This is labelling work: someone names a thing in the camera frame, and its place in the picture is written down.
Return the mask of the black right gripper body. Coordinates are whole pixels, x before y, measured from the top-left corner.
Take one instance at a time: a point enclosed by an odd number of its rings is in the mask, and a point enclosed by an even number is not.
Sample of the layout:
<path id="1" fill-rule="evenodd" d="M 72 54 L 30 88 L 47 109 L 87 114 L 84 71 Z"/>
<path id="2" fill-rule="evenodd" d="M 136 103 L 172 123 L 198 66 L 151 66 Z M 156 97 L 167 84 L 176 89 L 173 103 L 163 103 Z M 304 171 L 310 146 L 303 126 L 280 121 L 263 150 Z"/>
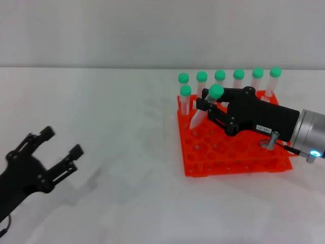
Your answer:
<path id="1" fill-rule="evenodd" d="M 244 130 L 265 135 L 279 134 L 278 139 L 289 142 L 293 135 L 300 112 L 259 99 L 253 87 L 241 88 L 243 91 L 228 102 L 229 125 L 227 135 L 235 136 Z"/>

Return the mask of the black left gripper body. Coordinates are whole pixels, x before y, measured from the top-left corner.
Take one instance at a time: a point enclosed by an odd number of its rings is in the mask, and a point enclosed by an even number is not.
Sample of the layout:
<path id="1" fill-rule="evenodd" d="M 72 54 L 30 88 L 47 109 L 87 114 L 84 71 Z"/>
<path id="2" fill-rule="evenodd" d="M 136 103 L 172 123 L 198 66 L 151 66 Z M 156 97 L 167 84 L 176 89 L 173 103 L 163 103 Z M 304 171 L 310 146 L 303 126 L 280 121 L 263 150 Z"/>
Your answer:
<path id="1" fill-rule="evenodd" d="M 31 155 L 11 151 L 7 168 L 1 174 L 1 221 L 35 192 L 50 193 L 55 184 L 42 163 Z"/>

